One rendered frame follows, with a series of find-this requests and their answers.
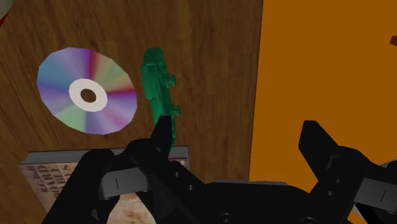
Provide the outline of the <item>iridescent compact disc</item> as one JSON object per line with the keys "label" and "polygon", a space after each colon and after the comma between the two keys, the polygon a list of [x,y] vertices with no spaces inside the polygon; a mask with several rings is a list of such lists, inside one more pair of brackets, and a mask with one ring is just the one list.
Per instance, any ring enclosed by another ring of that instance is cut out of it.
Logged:
{"label": "iridescent compact disc", "polygon": [[86,134],[118,132],[137,110],[128,74],[113,59],[88,48],[49,54],[39,66],[36,84],[51,114]]}

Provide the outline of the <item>white and red object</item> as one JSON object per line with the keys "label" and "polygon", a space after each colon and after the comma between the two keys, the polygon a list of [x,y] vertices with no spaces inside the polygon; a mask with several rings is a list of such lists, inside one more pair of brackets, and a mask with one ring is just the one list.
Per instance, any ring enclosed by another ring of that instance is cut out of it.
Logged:
{"label": "white and red object", "polygon": [[0,0],[0,26],[4,23],[14,2],[15,0]]}

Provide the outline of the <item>tan book with dark lettering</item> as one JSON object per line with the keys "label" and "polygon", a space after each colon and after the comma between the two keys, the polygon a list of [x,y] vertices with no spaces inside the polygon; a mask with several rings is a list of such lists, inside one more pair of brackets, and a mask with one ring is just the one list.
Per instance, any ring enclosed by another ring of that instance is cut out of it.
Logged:
{"label": "tan book with dark lettering", "polygon": [[[48,211],[74,171],[85,150],[31,152],[18,164],[28,184]],[[148,190],[145,175],[133,167],[108,172],[99,187],[99,197],[119,196],[107,224],[156,224],[136,192]]]}

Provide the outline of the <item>green toy skateboard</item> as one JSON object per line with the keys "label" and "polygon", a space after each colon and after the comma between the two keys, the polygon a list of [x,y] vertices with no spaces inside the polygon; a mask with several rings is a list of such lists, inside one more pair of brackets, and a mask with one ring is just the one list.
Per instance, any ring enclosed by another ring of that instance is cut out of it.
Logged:
{"label": "green toy skateboard", "polygon": [[162,115],[170,115],[172,118],[172,145],[176,143],[175,116],[180,115],[180,107],[171,101],[169,88],[176,85],[175,74],[170,75],[167,71],[163,51],[160,48],[149,48],[144,53],[141,66],[141,78],[143,82],[144,95],[150,102],[154,124]]}

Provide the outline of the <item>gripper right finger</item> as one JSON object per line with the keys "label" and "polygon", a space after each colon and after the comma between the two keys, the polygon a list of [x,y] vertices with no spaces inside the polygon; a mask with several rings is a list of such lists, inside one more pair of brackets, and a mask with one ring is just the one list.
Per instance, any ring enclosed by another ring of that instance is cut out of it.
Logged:
{"label": "gripper right finger", "polygon": [[298,148],[317,178],[301,224],[352,224],[353,208],[367,224],[397,224],[397,160],[377,165],[312,120],[304,121]]}

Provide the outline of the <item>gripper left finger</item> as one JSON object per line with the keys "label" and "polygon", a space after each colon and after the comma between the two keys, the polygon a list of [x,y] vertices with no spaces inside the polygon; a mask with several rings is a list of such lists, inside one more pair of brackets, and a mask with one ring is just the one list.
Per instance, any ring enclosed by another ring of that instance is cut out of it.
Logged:
{"label": "gripper left finger", "polygon": [[171,118],[161,116],[151,137],[111,150],[86,152],[42,224],[107,224],[119,201],[112,186],[137,192],[157,224],[204,224],[196,189],[203,183],[179,162],[168,159]]}

